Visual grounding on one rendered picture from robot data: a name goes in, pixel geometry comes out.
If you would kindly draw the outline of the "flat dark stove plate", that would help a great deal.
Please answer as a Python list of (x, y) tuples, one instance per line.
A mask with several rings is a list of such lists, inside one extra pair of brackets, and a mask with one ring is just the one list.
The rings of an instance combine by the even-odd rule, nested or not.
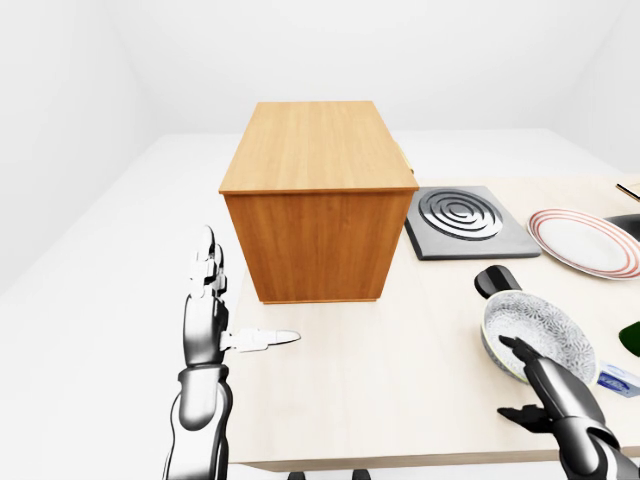
[(420, 260), (533, 258), (538, 244), (485, 186), (427, 186), (405, 220)]

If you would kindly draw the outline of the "patterned grey white bowl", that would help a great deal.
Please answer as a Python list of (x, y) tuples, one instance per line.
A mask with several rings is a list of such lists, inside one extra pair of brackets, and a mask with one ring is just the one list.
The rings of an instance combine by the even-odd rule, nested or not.
[(491, 360), (521, 383), (528, 382), (524, 363), (499, 340), (501, 336), (525, 341), (588, 386), (593, 386), (598, 378), (596, 352), (579, 325), (561, 309), (535, 295), (508, 290), (490, 296), (480, 335)]

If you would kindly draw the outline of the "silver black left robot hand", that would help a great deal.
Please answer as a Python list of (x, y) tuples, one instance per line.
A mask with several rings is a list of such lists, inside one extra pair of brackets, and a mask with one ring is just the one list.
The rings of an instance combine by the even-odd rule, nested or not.
[(229, 310), (223, 299), (227, 292), (225, 257), (212, 228), (205, 225), (190, 267), (190, 290), (185, 302), (183, 350), (189, 367), (221, 364), (225, 352), (264, 351), (272, 346), (299, 341), (292, 330), (228, 329)]

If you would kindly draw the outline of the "white plate with red rings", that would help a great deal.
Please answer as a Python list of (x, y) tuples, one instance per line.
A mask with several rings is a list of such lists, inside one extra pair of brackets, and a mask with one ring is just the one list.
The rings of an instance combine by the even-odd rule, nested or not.
[(603, 218), (549, 208), (531, 214), (527, 230), (540, 248), (569, 267), (608, 280), (640, 280), (640, 242)]

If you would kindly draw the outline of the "dark green object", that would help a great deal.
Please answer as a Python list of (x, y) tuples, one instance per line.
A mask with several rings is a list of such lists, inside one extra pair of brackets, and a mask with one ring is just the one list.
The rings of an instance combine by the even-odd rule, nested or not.
[(621, 329), (618, 338), (627, 351), (640, 358), (640, 321)]

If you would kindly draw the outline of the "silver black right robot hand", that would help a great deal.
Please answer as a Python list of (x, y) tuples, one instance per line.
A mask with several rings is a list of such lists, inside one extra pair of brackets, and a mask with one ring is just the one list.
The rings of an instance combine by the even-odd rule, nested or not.
[(613, 432), (587, 385), (567, 368), (541, 355), (531, 345), (504, 335), (500, 342), (524, 363), (524, 373), (541, 406), (519, 409), (501, 407), (497, 412), (532, 433), (550, 433), (555, 438), (579, 437), (589, 433), (614, 445)]

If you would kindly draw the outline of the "blue white printed box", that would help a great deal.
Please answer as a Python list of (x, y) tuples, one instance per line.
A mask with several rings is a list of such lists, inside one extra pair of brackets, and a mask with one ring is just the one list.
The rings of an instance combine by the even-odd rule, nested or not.
[(640, 396), (640, 376), (601, 361), (597, 383), (627, 398)]

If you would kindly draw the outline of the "black round dish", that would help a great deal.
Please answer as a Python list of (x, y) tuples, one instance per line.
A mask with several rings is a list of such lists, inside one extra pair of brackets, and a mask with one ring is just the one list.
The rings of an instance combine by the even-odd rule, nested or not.
[(605, 220), (626, 231), (640, 243), (640, 214), (611, 216)]

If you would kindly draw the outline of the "wooden cabinet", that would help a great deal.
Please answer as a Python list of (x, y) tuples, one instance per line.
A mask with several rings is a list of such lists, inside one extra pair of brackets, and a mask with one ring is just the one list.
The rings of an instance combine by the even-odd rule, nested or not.
[(261, 102), (220, 185), (266, 304), (373, 301), (418, 185), (370, 101)]

